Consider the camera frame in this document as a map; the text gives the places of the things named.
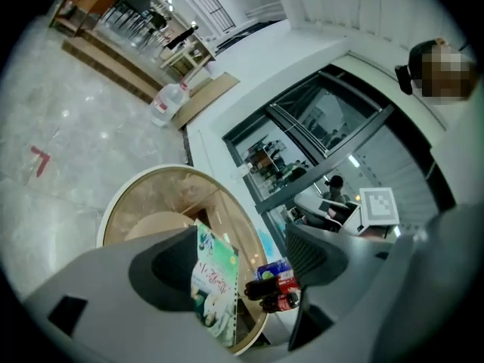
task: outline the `window frame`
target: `window frame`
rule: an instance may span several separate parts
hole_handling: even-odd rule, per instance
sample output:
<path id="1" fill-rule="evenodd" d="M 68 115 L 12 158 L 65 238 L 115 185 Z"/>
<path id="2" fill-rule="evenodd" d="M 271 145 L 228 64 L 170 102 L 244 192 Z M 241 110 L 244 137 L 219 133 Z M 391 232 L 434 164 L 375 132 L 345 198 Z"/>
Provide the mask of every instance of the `window frame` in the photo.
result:
<path id="1" fill-rule="evenodd" d="M 264 123 L 272 121 L 278 128 L 288 135 L 288 137 L 312 163 L 313 167 L 308 170 L 305 175 L 289 183 L 266 199 L 262 198 L 262 195 L 251 176 L 243 177 L 244 183 L 254 200 L 256 211 L 261 215 L 262 220 L 266 224 L 269 233 L 281 252 L 281 255 L 285 255 L 285 237 L 280 232 L 278 225 L 271 217 L 270 212 L 287 203 L 289 200 L 292 200 L 298 193 L 312 186 L 326 174 L 337 168 L 383 126 L 387 126 L 390 131 L 395 134 L 397 139 L 404 145 L 417 163 L 426 177 L 427 184 L 430 187 L 439 210 L 443 211 L 455 205 L 455 200 L 451 195 L 450 188 L 445 182 L 438 166 L 433 162 L 430 154 L 430 144 L 418 127 L 416 127 L 416 125 L 388 98 L 384 95 L 379 95 L 379 92 L 375 95 L 376 89 L 370 87 L 358 77 L 343 70 L 345 75 L 351 75 L 353 81 L 358 81 L 358 88 L 356 88 L 340 79 L 338 76 L 341 76 L 341 73 L 338 73 L 338 76 L 331 74 L 331 72 L 339 72 L 339 70 L 341 69 L 337 70 L 334 66 L 329 65 L 325 69 L 319 70 L 300 80 L 295 85 L 292 85 L 268 103 L 264 104 L 222 138 L 226 143 L 234 162 L 237 166 L 240 166 L 244 164 L 244 161 L 237 152 L 236 145 L 260 126 L 264 125 Z M 298 90 L 301 90 L 306 85 L 314 85 L 315 82 L 318 83 L 321 89 L 327 89 L 328 91 L 333 92 L 350 106 L 354 106 L 357 110 L 363 105 L 367 107 L 368 111 L 374 111 L 370 116 L 368 116 L 369 113 L 366 115 L 363 113 L 363 115 L 367 117 L 365 122 L 355 130 L 351 131 L 344 140 L 330 150 L 327 150 L 297 118 L 292 116 L 279 105 L 283 104 L 284 106 L 285 98 L 294 94 Z M 365 88 L 366 86 L 368 86 L 368 90 L 362 92 L 360 89 Z M 352 100 L 355 98 L 357 98 L 356 101 L 358 104 L 352 103 Z M 402 133 L 402 128 L 411 131 L 410 136 Z"/>

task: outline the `cardboard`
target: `cardboard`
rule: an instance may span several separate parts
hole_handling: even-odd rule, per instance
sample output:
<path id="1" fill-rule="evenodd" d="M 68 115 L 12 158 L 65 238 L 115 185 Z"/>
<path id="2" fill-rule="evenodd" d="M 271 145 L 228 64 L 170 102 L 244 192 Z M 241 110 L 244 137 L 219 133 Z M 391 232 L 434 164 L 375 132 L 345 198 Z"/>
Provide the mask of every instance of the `cardboard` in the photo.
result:
<path id="1" fill-rule="evenodd" d="M 193 96 L 196 95 L 202 88 L 207 86 L 209 83 L 213 81 L 212 78 L 205 78 L 202 82 L 200 82 L 198 85 L 196 85 L 193 89 L 190 90 L 190 98 L 193 98 Z"/>
<path id="2" fill-rule="evenodd" d="M 229 73 L 223 73 L 219 78 L 209 82 L 181 107 L 173 117 L 173 125 L 177 129 L 181 129 L 195 118 L 199 112 L 238 83 L 239 80 Z"/>

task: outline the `blue can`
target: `blue can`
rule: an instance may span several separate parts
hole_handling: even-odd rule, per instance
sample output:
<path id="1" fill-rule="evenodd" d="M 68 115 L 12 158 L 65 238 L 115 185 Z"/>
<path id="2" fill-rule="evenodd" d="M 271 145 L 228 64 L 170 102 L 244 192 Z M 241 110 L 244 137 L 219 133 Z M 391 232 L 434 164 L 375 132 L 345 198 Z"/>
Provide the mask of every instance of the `blue can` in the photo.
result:
<path id="1" fill-rule="evenodd" d="M 254 280 L 267 280 L 268 278 L 279 275 L 283 271 L 291 269 L 291 265 L 286 257 L 279 259 L 276 262 L 269 263 L 267 265 L 259 266 L 254 273 Z"/>

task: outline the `bottle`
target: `bottle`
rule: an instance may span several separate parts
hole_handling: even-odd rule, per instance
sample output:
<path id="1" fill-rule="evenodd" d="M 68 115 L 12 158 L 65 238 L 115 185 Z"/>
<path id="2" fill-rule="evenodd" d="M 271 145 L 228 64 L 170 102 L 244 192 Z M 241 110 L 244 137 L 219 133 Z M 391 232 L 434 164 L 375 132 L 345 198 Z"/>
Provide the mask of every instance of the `bottle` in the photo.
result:
<path id="1" fill-rule="evenodd" d="M 248 282 L 244 292 L 250 300 L 257 301 L 272 294 L 297 293 L 300 289 L 291 269 L 266 280 Z"/>
<path id="2" fill-rule="evenodd" d="M 259 304 L 265 313 L 289 311 L 299 306 L 299 295 L 297 293 L 272 294 L 264 297 Z"/>
<path id="3" fill-rule="evenodd" d="M 157 126 L 165 126 L 189 99 L 185 83 L 166 85 L 150 104 L 151 121 Z"/>
<path id="4" fill-rule="evenodd" d="M 279 275 L 283 271 L 291 269 L 290 263 L 286 257 L 279 259 L 276 262 L 267 265 L 259 266 L 254 273 L 254 280 L 266 280 L 268 278 Z"/>

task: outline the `staircase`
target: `staircase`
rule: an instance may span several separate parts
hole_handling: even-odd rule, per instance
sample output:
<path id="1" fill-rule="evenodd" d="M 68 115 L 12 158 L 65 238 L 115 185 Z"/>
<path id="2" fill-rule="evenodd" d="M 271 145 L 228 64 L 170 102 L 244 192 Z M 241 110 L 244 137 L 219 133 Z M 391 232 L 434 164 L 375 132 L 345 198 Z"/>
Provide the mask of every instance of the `staircase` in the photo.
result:
<path id="1" fill-rule="evenodd" d="M 147 104 L 152 102 L 163 86 L 174 82 L 146 57 L 123 50 L 90 29 L 81 30 L 79 36 L 65 39 L 62 49 Z"/>

